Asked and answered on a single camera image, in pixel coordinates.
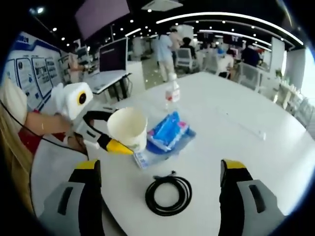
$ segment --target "blonde hair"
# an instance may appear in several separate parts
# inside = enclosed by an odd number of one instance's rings
[[[4,113],[6,112],[3,106],[0,105],[0,141],[3,147],[5,161],[24,206],[33,213],[30,190],[30,173],[33,155],[22,144],[18,135],[10,130],[4,118]]]

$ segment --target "plastic water bottle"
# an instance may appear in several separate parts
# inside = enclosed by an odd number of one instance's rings
[[[175,110],[177,110],[176,103],[180,99],[180,89],[179,85],[176,82],[177,75],[175,73],[169,73],[169,85],[166,88],[165,92],[165,99],[166,99],[166,105],[165,108],[168,113],[171,113]]]

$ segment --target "black cable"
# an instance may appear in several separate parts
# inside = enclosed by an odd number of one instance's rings
[[[191,201],[192,197],[192,188],[190,183],[184,179],[183,177],[173,176],[175,171],[172,171],[172,174],[165,177],[154,177],[155,181],[150,184],[148,187],[145,199],[148,208],[155,214],[160,216],[172,216],[181,213],[183,210],[187,208]],[[179,198],[177,203],[172,206],[160,206],[154,199],[154,194],[156,189],[164,184],[169,183],[177,188]]]
[[[6,112],[9,114],[9,116],[11,116],[12,119],[15,120],[15,122],[17,122],[20,126],[22,126],[22,127],[23,127],[24,129],[26,129],[27,131],[31,132],[33,135],[35,135],[35,136],[37,136],[37,137],[40,137],[42,140],[45,140],[45,141],[47,141],[47,142],[49,142],[49,143],[51,143],[51,144],[54,144],[54,145],[56,145],[56,146],[59,146],[59,147],[61,147],[61,148],[65,148],[65,149],[69,149],[69,150],[77,151],[78,153],[81,153],[81,152],[79,152],[78,150],[75,150],[75,149],[72,149],[72,148],[70,148],[70,147],[66,147],[66,146],[60,145],[60,144],[56,144],[55,142],[52,142],[52,141],[50,141],[50,140],[48,140],[48,139],[45,139],[44,137],[42,137],[42,136],[40,136],[40,135],[34,133],[34,132],[31,131],[29,128],[27,128],[26,126],[24,126],[23,124],[21,124],[21,123],[11,114],[11,112],[7,109],[7,107],[2,103],[1,100],[0,100],[0,103],[1,103],[1,105],[3,106],[3,108],[6,110]]]

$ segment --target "ceiling vent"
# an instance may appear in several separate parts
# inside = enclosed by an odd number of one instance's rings
[[[142,10],[169,11],[181,6],[183,5],[179,3],[178,0],[153,0],[145,5]]]

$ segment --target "paper cup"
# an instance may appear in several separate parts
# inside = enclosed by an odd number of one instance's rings
[[[147,145],[148,119],[139,110],[126,107],[116,111],[107,122],[109,135],[134,152]]]

